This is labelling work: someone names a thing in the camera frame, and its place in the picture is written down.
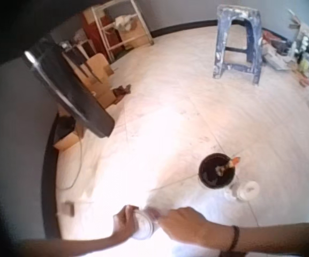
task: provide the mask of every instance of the stool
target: stool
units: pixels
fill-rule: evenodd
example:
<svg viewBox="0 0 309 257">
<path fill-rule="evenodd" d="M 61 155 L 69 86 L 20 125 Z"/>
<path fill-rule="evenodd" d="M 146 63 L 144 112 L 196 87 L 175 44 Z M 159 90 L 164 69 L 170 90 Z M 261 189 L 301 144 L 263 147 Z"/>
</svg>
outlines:
<svg viewBox="0 0 309 257">
<path fill-rule="evenodd" d="M 231 22 L 235 19 L 244 19 L 247 31 L 247 49 L 226 47 L 228 30 Z M 217 7 L 217 39 L 215 51 L 215 65 L 213 77 L 218 79 L 224 70 L 237 70 L 253 73 L 253 83 L 258 84 L 261 73 L 261 20 L 260 13 L 256 9 L 234 5 L 219 5 Z M 224 52 L 242 52 L 247 54 L 247 61 L 252 63 L 251 67 L 241 64 L 225 63 Z"/>
</svg>

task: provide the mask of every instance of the black baseboard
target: black baseboard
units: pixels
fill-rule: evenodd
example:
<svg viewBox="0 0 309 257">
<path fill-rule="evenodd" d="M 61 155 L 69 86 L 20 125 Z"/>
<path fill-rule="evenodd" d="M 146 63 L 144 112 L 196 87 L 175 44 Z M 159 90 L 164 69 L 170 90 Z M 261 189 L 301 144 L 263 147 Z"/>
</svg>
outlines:
<svg viewBox="0 0 309 257">
<path fill-rule="evenodd" d="M 58 115 L 55 118 L 43 158 L 42 181 L 41 181 L 41 205 L 42 218 L 45 236 L 47 239 L 61 238 L 59 224 L 57 220 L 56 201 L 56 176 L 58 150 L 53 147 L 55 130 L 58 122 Z"/>
<path fill-rule="evenodd" d="M 244 21 L 233 20 L 232 24 L 244 26 Z M 183 24 L 174 25 L 170 27 L 160 28 L 155 31 L 151 31 L 151 35 L 152 37 L 158 37 L 158 36 L 170 34 L 173 32 L 184 31 L 186 29 L 203 28 L 203 27 L 211 27 L 211 26 L 217 26 L 217 20 L 195 21 L 195 22 L 183 23 Z M 262 29 L 271 32 L 272 34 L 274 34 L 275 36 L 279 37 L 282 40 L 287 39 L 286 37 L 279 35 L 278 33 L 271 31 L 270 29 L 266 29 L 266 28 L 262 28 Z"/>
</svg>

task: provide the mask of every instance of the paint brush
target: paint brush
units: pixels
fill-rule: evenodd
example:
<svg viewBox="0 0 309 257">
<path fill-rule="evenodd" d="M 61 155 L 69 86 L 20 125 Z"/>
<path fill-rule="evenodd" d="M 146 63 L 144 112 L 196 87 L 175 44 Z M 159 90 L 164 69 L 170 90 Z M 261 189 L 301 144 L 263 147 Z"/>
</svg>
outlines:
<svg viewBox="0 0 309 257">
<path fill-rule="evenodd" d="M 226 165 L 224 165 L 224 166 L 217 166 L 215 168 L 216 174 L 218 176 L 222 177 L 226 170 L 234 168 L 236 166 L 236 164 L 238 164 L 239 162 L 240 162 L 240 157 L 235 157 L 235 158 L 229 160 L 229 162 Z"/>
</svg>

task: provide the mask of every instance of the paint-stained stool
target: paint-stained stool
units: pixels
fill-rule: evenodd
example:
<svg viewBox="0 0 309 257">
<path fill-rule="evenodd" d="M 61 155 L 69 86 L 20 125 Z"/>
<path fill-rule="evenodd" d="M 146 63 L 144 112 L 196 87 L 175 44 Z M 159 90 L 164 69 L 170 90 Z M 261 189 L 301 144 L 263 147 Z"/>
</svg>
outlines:
<svg viewBox="0 0 309 257">
<path fill-rule="evenodd" d="M 244 20 L 247 31 L 247 49 L 226 47 L 228 30 L 233 20 Z M 219 5 L 217 8 L 217 40 L 215 51 L 214 75 L 215 79 L 221 77 L 224 70 L 237 70 L 254 74 L 253 83 L 257 85 L 261 73 L 261 20 L 260 13 L 256 9 L 234 5 Z M 247 54 L 247 61 L 252 63 L 247 65 L 225 63 L 224 52 L 242 52 Z"/>
</svg>

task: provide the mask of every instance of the white lid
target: white lid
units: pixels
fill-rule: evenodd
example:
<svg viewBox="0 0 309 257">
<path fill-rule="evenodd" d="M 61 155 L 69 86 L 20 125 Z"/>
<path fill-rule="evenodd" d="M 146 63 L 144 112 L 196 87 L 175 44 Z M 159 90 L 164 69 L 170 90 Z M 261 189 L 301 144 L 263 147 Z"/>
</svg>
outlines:
<svg viewBox="0 0 309 257">
<path fill-rule="evenodd" d="M 132 238 L 137 240 L 144 240 L 150 238 L 153 234 L 153 223 L 150 218 L 143 211 L 134 211 L 135 225 L 137 231 L 133 234 Z"/>
<path fill-rule="evenodd" d="M 258 196 L 260 186 L 255 181 L 242 183 L 237 190 L 237 196 L 240 200 L 251 201 Z"/>
</svg>

